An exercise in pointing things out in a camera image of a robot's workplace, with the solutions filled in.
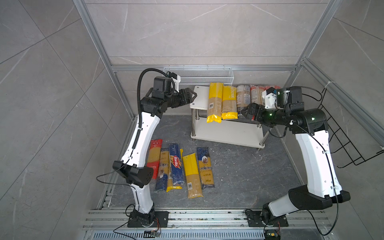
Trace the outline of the red label spaghetti bag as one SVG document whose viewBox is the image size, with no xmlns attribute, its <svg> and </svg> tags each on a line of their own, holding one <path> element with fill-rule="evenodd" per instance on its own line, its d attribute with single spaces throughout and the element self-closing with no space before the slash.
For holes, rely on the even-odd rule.
<svg viewBox="0 0 384 240">
<path fill-rule="evenodd" d="M 251 89 L 251 103 L 258 105 L 264 105 L 264 99 L 262 93 L 266 90 L 264 86 L 250 85 Z"/>
</svg>

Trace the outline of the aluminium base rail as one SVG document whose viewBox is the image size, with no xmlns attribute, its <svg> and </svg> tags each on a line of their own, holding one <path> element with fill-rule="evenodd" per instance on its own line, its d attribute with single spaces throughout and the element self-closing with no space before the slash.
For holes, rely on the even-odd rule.
<svg viewBox="0 0 384 240">
<path fill-rule="evenodd" d="M 324 211 L 299 211 L 264 225 L 256 210 L 162 209 L 160 224 L 130 221 L 122 208 L 91 210 L 81 221 L 85 240 L 336 240 Z"/>
</svg>

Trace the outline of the white two-tier shelf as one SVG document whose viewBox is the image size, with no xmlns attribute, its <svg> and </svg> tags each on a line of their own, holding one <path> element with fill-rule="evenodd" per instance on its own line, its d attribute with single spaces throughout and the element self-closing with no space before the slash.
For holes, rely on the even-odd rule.
<svg viewBox="0 0 384 240">
<path fill-rule="evenodd" d="M 261 124 L 222 121 L 221 123 L 207 123 L 207 118 L 199 115 L 206 111 L 209 103 L 209 87 L 195 86 L 197 98 L 190 104 L 192 111 L 193 140 L 204 140 L 224 144 L 232 144 L 251 148 L 263 149 L 270 135 L 264 133 Z"/>
</svg>

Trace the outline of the red spaghetti bag far left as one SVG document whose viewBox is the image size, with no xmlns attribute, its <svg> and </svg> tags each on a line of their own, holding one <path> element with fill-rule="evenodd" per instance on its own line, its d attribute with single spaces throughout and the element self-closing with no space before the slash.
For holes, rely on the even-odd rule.
<svg viewBox="0 0 384 240">
<path fill-rule="evenodd" d="M 156 179 L 158 176 L 162 143 L 163 143 L 163 140 L 161 139 L 151 140 L 150 142 L 148 159 L 147 159 L 147 167 L 150 167 L 153 169 L 152 179 Z"/>
</svg>

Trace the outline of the blue end spaghetti bag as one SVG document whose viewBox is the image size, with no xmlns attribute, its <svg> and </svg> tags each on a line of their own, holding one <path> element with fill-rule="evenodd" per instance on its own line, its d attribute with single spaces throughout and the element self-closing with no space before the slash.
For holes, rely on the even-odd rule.
<svg viewBox="0 0 384 240">
<path fill-rule="evenodd" d="M 237 111 L 241 111 L 251 103 L 251 87 L 249 85 L 237 86 Z"/>
</svg>

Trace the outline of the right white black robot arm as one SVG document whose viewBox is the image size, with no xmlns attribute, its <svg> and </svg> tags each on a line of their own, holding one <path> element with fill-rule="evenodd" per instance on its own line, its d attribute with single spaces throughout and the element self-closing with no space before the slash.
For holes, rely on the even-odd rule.
<svg viewBox="0 0 384 240">
<path fill-rule="evenodd" d="M 337 178 L 329 147 L 329 124 L 323 110 L 305 109 L 302 86 L 269 88 L 265 99 L 275 95 L 270 106 L 250 103 L 241 114 L 269 128 L 284 126 L 295 135 L 302 151 L 307 184 L 264 204 L 261 219 L 265 226 L 279 224 L 288 214 L 305 210 L 325 210 L 351 199 Z"/>
</svg>

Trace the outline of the blue Barilla spaghetti pack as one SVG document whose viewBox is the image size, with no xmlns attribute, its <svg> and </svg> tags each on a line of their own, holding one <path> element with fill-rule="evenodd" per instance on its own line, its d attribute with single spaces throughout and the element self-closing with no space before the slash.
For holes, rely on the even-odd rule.
<svg viewBox="0 0 384 240">
<path fill-rule="evenodd" d="M 180 148 L 180 145 L 176 143 L 170 144 L 169 153 L 172 172 L 172 184 L 174 187 L 182 187 L 185 183 L 185 177 L 182 161 L 182 149 Z"/>
</svg>

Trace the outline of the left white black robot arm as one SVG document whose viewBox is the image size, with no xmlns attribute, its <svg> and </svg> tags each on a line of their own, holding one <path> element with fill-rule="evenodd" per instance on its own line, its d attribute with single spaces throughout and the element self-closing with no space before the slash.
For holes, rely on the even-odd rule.
<svg viewBox="0 0 384 240">
<path fill-rule="evenodd" d="M 141 97 L 142 80 L 149 72 L 159 73 L 160 76 L 155 77 L 153 87 Z M 155 207 L 149 187 L 154 170 L 146 165 L 153 133 L 167 109 L 191 104 L 197 97 L 189 88 L 179 89 L 180 81 L 181 77 L 176 73 L 165 73 L 154 68 L 142 71 L 137 85 L 138 119 L 135 130 L 121 160 L 113 163 L 114 172 L 125 179 L 125 185 L 134 194 L 135 205 L 130 219 L 145 227 L 155 221 Z"/>
</svg>

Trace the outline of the Ankara blue spaghetti bag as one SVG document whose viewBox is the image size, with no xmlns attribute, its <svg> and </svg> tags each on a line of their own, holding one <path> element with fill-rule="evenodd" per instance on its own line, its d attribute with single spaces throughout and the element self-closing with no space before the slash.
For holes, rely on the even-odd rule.
<svg viewBox="0 0 384 240">
<path fill-rule="evenodd" d="M 169 163 L 170 163 L 169 150 L 161 149 L 160 163 L 158 169 L 158 176 L 156 178 L 155 191 L 166 191 L 168 187 L 169 178 Z"/>
</svg>

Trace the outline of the yellow Pastatime spaghetti bag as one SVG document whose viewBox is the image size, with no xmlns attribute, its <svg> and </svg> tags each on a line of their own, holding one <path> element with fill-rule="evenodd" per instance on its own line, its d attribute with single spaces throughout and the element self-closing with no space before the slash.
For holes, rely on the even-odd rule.
<svg viewBox="0 0 384 240">
<path fill-rule="evenodd" d="M 235 120 L 237 118 L 237 88 L 224 86 L 222 95 L 222 119 Z"/>
</svg>

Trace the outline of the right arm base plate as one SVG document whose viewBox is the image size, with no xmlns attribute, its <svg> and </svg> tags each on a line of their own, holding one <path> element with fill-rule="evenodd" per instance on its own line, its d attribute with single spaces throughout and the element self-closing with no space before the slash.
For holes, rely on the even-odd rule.
<svg viewBox="0 0 384 240">
<path fill-rule="evenodd" d="M 253 211 L 245 210 L 245 215 L 249 227 L 288 227 L 288 221 L 285 215 L 274 217 L 267 210 Z"/>
</svg>

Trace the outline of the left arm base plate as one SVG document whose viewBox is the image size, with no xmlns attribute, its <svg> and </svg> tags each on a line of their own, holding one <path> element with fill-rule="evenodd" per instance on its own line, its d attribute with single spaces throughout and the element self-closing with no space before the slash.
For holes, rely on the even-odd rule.
<svg viewBox="0 0 384 240">
<path fill-rule="evenodd" d="M 166 211 L 151 211 L 148 214 L 142 214 L 133 210 L 130 213 L 128 228 L 166 228 L 169 221 L 169 212 Z"/>
</svg>

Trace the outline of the yellow bag under pile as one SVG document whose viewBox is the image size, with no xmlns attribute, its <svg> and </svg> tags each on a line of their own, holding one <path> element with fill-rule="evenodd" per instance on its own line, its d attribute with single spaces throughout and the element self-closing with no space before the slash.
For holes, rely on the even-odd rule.
<svg viewBox="0 0 384 240">
<path fill-rule="evenodd" d="M 198 168 L 197 156 L 195 153 L 183 157 L 188 198 L 194 199 L 203 197 L 200 172 Z"/>
</svg>

